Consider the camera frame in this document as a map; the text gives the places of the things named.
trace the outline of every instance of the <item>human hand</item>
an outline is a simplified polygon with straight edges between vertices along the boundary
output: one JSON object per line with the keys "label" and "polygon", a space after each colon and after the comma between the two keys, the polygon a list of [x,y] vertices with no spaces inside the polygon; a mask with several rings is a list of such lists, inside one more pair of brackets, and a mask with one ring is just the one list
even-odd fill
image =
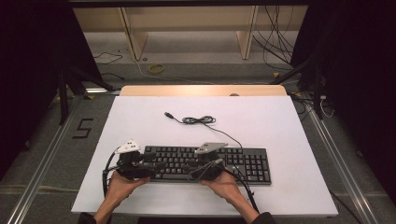
{"label": "human hand", "polygon": [[235,178],[232,175],[222,172],[212,181],[201,180],[200,184],[210,187],[215,194],[223,198],[227,203],[234,204],[237,200],[243,198],[241,191],[236,186]]}
{"label": "human hand", "polygon": [[119,172],[113,172],[110,183],[108,186],[105,201],[109,201],[116,206],[127,198],[134,190],[149,182],[149,177],[140,178],[137,180],[129,180],[119,174]]}

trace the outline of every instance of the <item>white table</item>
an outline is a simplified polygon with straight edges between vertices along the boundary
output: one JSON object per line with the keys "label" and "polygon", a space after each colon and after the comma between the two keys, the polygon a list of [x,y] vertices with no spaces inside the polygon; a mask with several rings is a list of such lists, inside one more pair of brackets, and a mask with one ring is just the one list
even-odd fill
{"label": "white table", "polygon": [[[72,212],[96,212],[103,200],[101,173],[112,151],[133,138],[147,145],[198,147],[203,142],[237,144],[203,125],[178,119],[210,115],[213,128],[243,147],[265,147],[273,184],[251,187],[261,212],[275,216],[333,217],[338,214],[289,96],[119,96],[109,113]],[[148,217],[239,217],[211,189],[199,184],[148,183],[115,213]]]}

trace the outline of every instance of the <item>sleeve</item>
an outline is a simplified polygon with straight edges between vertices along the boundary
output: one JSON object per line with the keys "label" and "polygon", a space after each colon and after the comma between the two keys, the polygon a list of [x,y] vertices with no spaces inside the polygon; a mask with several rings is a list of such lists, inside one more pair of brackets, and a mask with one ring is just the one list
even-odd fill
{"label": "sleeve", "polygon": [[91,214],[81,213],[79,214],[78,224],[96,224],[96,220]]}
{"label": "sleeve", "polygon": [[251,224],[276,224],[276,222],[271,213],[266,212],[259,214]]}

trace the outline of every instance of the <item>gray carpet floor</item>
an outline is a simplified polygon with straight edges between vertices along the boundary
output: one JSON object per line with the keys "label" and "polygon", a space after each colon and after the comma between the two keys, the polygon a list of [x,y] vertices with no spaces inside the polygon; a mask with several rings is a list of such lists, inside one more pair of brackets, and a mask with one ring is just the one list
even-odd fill
{"label": "gray carpet floor", "polygon": [[[274,79],[273,73],[285,70],[274,70],[264,64],[164,64],[165,68],[159,75],[149,73],[147,65],[141,64],[144,77],[140,74],[135,64],[108,64],[99,65],[102,73],[112,73],[122,76],[124,79],[112,75],[104,75],[106,83],[115,87],[125,85],[170,85],[170,84],[204,84],[191,81],[210,82],[216,84],[233,83],[268,83]],[[186,80],[169,80],[172,78],[184,78]],[[297,91],[295,80],[289,80],[285,84],[288,91]],[[85,83],[86,87],[95,87],[91,83]],[[78,189],[84,178],[85,172],[91,162],[92,154],[100,138],[106,123],[108,112],[111,108],[115,95],[95,94],[92,99],[85,99],[78,107],[78,111],[72,120],[61,147],[56,154],[49,171],[37,192],[33,203],[26,214],[23,223],[77,223],[78,215],[70,212],[71,206],[77,197]],[[295,103],[296,112],[302,111],[302,106]],[[300,115],[304,131],[317,159],[328,188],[343,200],[351,210],[358,215],[354,203],[351,201],[347,190],[334,168],[334,164],[325,149],[324,143],[318,135],[318,131],[307,112]],[[85,132],[78,130],[82,119],[91,119],[84,122],[86,127],[91,128],[87,138],[76,139]],[[6,223],[7,219],[23,193],[24,187],[29,183],[35,173],[41,158],[45,154],[52,137],[59,127],[60,103],[54,99],[52,107],[48,110],[41,123],[36,128],[31,138],[31,147],[23,151],[14,161],[6,176],[0,183],[0,223]],[[390,201],[386,192],[375,179],[364,158],[356,155],[357,150],[343,122],[334,116],[325,118],[325,124],[330,130],[334,142],[339,147],[343,157],[347,161],[352,174],[361,186],[368,198],[379,223],[395,223],[396,207]],[[352,215],[334,199],[339,208],[339,216],[332,218],[308,218],[308,217],[276,217],[278,223],[357,223]],[[115,216],[113,223],[136,223],[137,217]]]}

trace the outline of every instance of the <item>keyboard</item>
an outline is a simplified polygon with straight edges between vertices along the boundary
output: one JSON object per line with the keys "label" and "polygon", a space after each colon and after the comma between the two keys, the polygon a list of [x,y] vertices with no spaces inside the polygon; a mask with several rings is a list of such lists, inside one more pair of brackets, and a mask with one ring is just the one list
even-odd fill
{"label": "keyboard", "polygon": [[[147,164],[166,162],[166,168],[152,176],[151,182],[196,183],[196,180],[191,175],[184,173],[182,169],[188,160],[197,158],[194,153],[196,149],[198,147],[146,146],[145,152],[156,154],[156,159]],[[241,178],[245,179],[249,185],[271,184],[271,174],[265,148],[223,147],[218,149],[217,152],[219,157],[223,159],[223,164],[236,175],[238,175],[239,170],[242,173]]]}

